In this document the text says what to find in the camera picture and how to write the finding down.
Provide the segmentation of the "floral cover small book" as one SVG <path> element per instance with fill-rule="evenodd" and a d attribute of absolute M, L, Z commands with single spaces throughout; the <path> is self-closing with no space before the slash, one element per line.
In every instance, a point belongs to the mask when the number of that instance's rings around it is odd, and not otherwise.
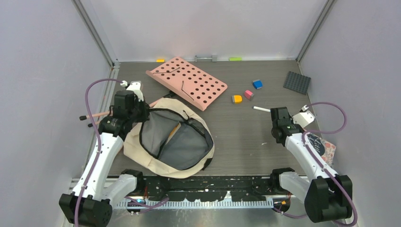
<path fill-rule="evenodd" d="M 322 159 L 329 166 L 332 166 L 336 146 L 312 133 L 308 134 L 307 138 L 309 142 L 313 145 L 313 148 L 316 150 L 316 152 L 322 157 Z"/>

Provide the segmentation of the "cream canvas backpack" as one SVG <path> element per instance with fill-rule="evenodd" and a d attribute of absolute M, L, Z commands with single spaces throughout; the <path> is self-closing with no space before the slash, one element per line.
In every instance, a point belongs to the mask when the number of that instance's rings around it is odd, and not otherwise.
<path fill-rule="evenodd" d="M 173 128 L 180 129 L 163 145 Z M 215 143 L 206 122 L 177 99 L 161 98 L 149 109 L 149 120 L 127 134 L 123 153 L 151 172 L 184 179 L 212 162 Z"/>

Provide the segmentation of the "orange treehouse book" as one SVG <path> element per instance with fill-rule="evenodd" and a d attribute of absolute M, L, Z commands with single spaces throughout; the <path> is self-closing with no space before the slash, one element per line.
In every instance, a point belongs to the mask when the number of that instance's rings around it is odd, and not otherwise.
<path fill-rule="evenodd" d="M 169 136 L 167 137 L 167 139 L 165 140 L 163 145 L 167 145 L 168 142 L 172 139 L 172 137 L 176 134 L 176 132 L 180 129 L 181 127 L 181 123 L 179 122 L 174 128 L 173 130 L 170 132 Z"/>

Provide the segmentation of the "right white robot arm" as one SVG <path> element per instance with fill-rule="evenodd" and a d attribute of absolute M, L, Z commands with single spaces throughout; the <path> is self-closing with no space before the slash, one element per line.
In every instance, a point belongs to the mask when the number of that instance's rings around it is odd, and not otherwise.
<path fill-rule="evenodd" d="M 352 180 L 332 169 L 307 137 L 305 127 L 315 120 L 308 108 L 305 105 L 295 115 L 286 107 L 270 109 L 272 136 L 296 158 L 307 176 L 300 177 L 290 167 L 274 169 L 270 174 L 270 189 L 276 194 L 287 191 L 300 199 L 314 223 L 356 218 Z"/>

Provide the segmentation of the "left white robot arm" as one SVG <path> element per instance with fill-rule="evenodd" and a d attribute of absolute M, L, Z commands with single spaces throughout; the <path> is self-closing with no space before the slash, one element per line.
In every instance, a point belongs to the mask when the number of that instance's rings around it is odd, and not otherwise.
<path fill-rule="evenodd" d="M 130 193 L 141 195 L 145 181 L 141 171 L 126 169 L 105 187 L 112 163 L 123 148 L 133 125 L 149 119 L 149 105 L 140 90 L 118 91 L 109 113 L 97 125 L 96 145 L 89 162 L 72 192 L 62 194 L 59 206 L 75 226 L 105 227 L 113 208 Z"/>

